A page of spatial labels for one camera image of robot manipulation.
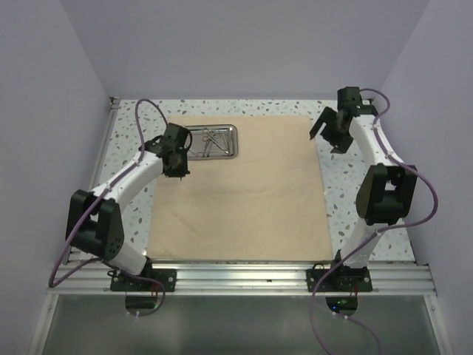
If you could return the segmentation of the beige cloth wrap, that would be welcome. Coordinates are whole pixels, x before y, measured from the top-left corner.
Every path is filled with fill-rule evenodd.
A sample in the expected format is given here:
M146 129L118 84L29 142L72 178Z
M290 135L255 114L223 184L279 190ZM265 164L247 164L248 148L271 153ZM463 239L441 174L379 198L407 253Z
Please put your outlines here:
M166 260L318 261L333 257L316 143L306 115L177 116L232 124L238 153L159 177L147 253Z

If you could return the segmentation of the steel instrument tray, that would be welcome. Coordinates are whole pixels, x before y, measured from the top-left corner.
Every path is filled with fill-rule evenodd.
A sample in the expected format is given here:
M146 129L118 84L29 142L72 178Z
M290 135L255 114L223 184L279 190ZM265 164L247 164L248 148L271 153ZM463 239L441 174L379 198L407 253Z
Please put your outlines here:
M229 160L239 153L238 131L232 124L188 126L192 134L189 160Z

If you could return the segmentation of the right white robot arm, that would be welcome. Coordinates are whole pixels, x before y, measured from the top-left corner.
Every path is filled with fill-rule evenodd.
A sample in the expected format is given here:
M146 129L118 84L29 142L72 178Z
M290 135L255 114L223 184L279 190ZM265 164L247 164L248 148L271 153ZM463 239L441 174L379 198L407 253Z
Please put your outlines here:
M311 291L371 291L370 255L384 229L409 213L417 182L415 167L403 166L375 114L365 105L339 111L326 107L310 130L311 138L320 134L338 154L357 143L367 166L355 199L358 222L329 269L314 265L307 270Z

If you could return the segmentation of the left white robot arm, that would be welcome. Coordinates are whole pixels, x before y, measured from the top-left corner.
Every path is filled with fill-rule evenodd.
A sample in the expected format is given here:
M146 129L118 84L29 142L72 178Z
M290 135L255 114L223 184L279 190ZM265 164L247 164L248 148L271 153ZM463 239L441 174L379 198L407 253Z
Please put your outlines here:
M125 241L122 212L141 190L161 175L183 178L188 173L188 133L169 133L143 143L137 154L113 177L90 191L77 190L69 202L66 243L123 271L137 290L152 285L148 259Z

